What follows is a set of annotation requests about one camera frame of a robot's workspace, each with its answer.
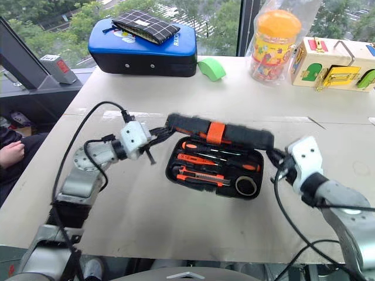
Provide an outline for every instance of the person's hand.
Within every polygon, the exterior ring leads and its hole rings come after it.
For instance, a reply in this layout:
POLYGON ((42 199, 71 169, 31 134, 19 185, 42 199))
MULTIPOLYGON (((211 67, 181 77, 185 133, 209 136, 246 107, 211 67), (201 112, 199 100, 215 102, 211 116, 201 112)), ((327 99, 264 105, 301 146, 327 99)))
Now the person's hand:
POLYGON ((12 142, 0 150, 0 166, 4 169, 20 162, 25 155, 25 145, 21 141, 12 142))

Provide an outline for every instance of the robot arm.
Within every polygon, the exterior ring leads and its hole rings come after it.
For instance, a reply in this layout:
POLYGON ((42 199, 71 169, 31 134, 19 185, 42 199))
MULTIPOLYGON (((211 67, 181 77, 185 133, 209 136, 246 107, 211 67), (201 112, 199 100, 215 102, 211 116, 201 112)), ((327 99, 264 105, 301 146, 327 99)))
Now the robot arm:
POLYGON ((366 211, 370 208, 368 200, 358 191, 323 176, 322 156, 313 137, 300 139, 289 145, 286 153, 278 154, 284 159, 277 159, 272 153, 268 156, 294 191, 302 195, 302 201, 321 209, 339 238, 347 268, 368 280, 371 280, 369 275, 374 278, 375 216, 366 211), (363 210, 329 208, 329 205, 363 207, 363 210))
MULTIPOLYGON (((90 161, 89 156, 102 171, 119 160, 137 160, 143 152, 154 163, 149 147, 164 141, 171 134, 165 128, 149 131, 145 124, 132 117, 121 130, 119 139, 110 135, 102 138, 102 141, 88 141, 74 153, 74 166, 53 203, 72 244, 80 242, 83 224, 103 186, 104 174, 90 161)), ((24 276, 25 280, 29 280, 33 275, 32 279, 35 280, 44 280, 46 276, 52 280, 73 280, 76 274, 73 258, 51 209, 46 223, 39 227, 23 256, 17 278, 24 276)))

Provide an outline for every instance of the checkered pouch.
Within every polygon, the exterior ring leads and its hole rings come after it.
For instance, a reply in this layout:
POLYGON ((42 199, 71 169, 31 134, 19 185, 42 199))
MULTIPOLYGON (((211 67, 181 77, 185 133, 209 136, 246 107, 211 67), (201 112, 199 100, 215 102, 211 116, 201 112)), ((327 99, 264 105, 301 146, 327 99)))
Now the checkered pouch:
POLYGON ((180 30, 177 26, 138 10, 130 10, 118 16, 112 20, 112 23, 119 29, 138 35, 155 44, 162 44, 180 30))

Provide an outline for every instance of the plastic jar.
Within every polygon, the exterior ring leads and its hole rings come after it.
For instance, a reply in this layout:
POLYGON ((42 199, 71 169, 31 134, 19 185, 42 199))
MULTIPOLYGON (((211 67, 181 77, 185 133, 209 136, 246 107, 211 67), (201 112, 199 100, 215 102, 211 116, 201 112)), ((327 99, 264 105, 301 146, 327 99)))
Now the plastic jar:
POLYGON ((260 15, 255 23, 251 75, 259 81, 275 81, 289 62, 301 22, 292 13, 273 10, 260 15))

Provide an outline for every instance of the table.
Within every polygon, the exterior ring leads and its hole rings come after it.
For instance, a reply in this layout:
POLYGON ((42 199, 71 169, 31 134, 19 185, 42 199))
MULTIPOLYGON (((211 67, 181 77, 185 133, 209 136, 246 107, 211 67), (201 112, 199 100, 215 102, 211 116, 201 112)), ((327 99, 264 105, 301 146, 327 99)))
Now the table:
MULTIPOLYGON (((243 57, 217 57, 227 75, 213 83, 199 70, 191 78, 122 76, 96 69, 47 137, 0 210, 0 244, 27 248, 45 222, 58 162, 84 115, 103 100, 115 101, 145 121, 162 126, 168 113, 200 115, 270 130, 283 148, 313 135, 323 155, 325 175, 363 193, 375 205, 375 92, 315 92, 287 81, 278 87, 250 78, 243 57)), ((119 135, 116 108, 105 105, 93 115, 73 150, 87 139, 119 135)), ((85 224, 79 248, 105 256, 288 263, 304 243, 278 209, 270 177, 275 169, 265 154, 260 195, 252 201, 219 197, 171 183, 165 167, 176 133, 146 156, 108 170, 110 183, 85 224)), ((62 179, 72 166, 67 162, 62 179)), ((318 210, 308 207, 281 182, 281 200, 311 240, 337 239, 318 210)), ((343 261, 339 246, 320 246, 343 261)), ((311 251, 303 263, 325 262, 311 251)))

